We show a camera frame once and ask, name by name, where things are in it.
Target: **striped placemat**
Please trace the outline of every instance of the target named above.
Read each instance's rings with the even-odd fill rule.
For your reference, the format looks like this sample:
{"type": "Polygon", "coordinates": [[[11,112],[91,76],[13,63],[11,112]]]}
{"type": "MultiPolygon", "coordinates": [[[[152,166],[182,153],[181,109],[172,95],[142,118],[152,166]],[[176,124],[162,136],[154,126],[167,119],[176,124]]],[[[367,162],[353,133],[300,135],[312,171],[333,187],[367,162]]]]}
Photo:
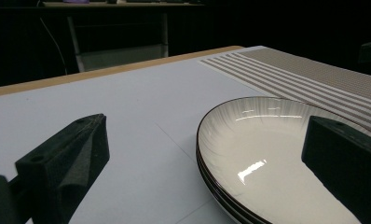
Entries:
{"type": "Polygon", "coordinates": [[[371,130],[371,76],[275,49],[199,61],[264,93],[316,105],[371,130]]]}

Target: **plate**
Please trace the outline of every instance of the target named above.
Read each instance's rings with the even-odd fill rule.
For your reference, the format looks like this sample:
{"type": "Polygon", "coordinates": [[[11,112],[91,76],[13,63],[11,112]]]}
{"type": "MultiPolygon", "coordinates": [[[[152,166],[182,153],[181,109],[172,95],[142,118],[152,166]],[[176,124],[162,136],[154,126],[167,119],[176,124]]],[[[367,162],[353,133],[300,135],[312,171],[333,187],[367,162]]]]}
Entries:
{"type": "Polygon", "coordinates": [[[360,223],[302,162],[310,116],[362,126],[305,103],[246,97],[213,108],[197,134],[199,169],[222,205],[262,223],[360,223]]]}

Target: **wooden table edge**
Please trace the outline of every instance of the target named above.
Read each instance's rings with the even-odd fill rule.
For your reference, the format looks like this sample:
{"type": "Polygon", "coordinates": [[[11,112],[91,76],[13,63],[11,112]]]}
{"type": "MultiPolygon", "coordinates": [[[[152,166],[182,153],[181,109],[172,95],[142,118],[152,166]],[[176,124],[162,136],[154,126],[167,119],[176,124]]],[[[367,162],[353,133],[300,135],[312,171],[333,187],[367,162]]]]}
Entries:
{"type": "Polygon", "coordinates": [[[235,49],[243,49],[243,47],[228,46],[228,47],[223,47],[219,49],[208,49],[204,51],[187,53],[187,54],[172,56],[168,58],[155,59],[155,60],[150,60],[150,61],[145,61],[145,62],[140,62],[140,63],[124,64],[120,66],[114,66],[114,67],[109,67],[109,68],[104,68],[104,69],[99,69],[99,70],[94,70],[94,71],[89,71],[89,72],[77,73],[77,74],[72,74],[68,76],[52,77],[52,78],[40,79],[36,81],[23,82],[19,84],[0,87],[0,95],[6,95],[6,94],[21,92],[21,91],[30,91],[30,90],[35,90],[39,88],[61,85],[65,83],[75,82],[75,81],[94,78],[94,77],[103,77],[103,76],[113,75],[116,73],[151,67],[155,65],[164,64],[164,63],[179,62],[182,60],[198,58],[202,56],[222,53],[222,52],[231,51],[235,49]]]}

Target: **white plate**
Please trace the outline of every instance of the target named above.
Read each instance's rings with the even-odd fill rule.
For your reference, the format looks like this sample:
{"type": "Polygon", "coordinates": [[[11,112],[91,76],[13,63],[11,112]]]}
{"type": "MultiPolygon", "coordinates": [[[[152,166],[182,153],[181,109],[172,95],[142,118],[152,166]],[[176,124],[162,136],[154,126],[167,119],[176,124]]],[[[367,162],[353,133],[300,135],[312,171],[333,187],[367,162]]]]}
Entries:
{"type": "Polygon", "coordinates": [[[310,116],[339,115],[297,101],[248,97],[212,109],[198,129],[201,162],[217,187],[271,223],[360,223],[302,162],[310,116]]]}

